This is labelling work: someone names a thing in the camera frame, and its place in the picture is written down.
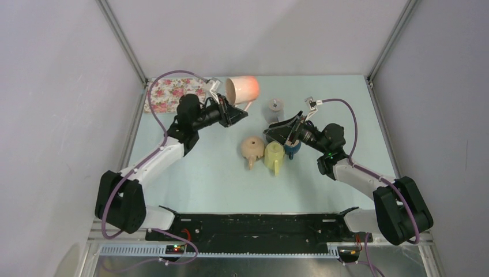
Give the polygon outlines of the yellow ceramic mug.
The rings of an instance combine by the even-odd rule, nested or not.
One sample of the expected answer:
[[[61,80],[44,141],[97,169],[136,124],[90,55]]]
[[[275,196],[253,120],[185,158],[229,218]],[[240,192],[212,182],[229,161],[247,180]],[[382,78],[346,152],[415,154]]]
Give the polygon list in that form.
[[[273,171],[274,176],[278,176],[285,156],[284,147],[273,141],[266,146],[264,154],[265,166]]]

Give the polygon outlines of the pink ceramic mug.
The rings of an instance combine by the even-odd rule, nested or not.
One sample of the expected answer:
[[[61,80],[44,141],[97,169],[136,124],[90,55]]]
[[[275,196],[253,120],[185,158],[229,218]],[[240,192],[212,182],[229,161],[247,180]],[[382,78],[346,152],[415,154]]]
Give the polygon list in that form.
[[[245,104],[243,110],[247,111],[260,95],[259,82],[253,76],[230,77],[225,81],[225,93],[231,105]]]

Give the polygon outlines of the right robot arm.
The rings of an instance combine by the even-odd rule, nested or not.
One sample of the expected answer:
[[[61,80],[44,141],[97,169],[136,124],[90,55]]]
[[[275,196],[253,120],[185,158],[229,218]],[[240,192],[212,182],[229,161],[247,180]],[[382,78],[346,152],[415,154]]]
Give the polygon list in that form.
[[[372,199],[374,209],[347,212],[335,225],[336,236],[350,241],[358,232],[382,235],[392,245],[414,244],[434,220],[416,182],[407,176],[386,177],[356,163],[343,146],[344,128],[336,123],[319,130],[298,113],[291,119],[273,123],[264,131],[273,141],[285,145],[297,141],[320,153],[318,170],[332,180],[342,182]]]

